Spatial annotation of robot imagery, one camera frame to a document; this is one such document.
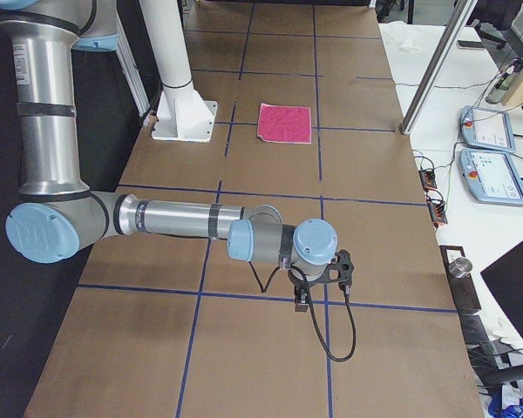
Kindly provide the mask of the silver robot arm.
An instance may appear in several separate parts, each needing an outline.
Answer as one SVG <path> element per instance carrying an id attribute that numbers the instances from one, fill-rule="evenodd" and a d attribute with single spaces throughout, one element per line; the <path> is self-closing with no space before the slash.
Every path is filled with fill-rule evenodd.
<path id="1" fill-rule="evenodd" d="M 314 285 L 350 287 L 350 256 L 324 220 L 291 226 L 272 206 L 144 200 L 81 179 L 71 53 L 116 49 L 115 2 L 0 1 L 0 27 L 12 41 L 26 175 L 5 231 L 26 259 L 56 263 L 134 233 L 206 238 L 225 241 L 234 260 L 286 271 L 298 311 L 311 309 Z"/>

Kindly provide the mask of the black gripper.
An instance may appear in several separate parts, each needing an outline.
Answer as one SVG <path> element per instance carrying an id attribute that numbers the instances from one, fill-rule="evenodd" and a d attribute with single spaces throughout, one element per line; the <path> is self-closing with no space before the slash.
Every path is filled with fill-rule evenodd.
<path id="1" fill-rule="evenodd" d="M 295 311 L 306 313 L 309 310 L 308 292 L 306 287 L 311 288 L 320 283 L 323 271 L 314 274 L 307 274 L 300 269 L 289 270 L 289 280 L 294 286 Z"/>

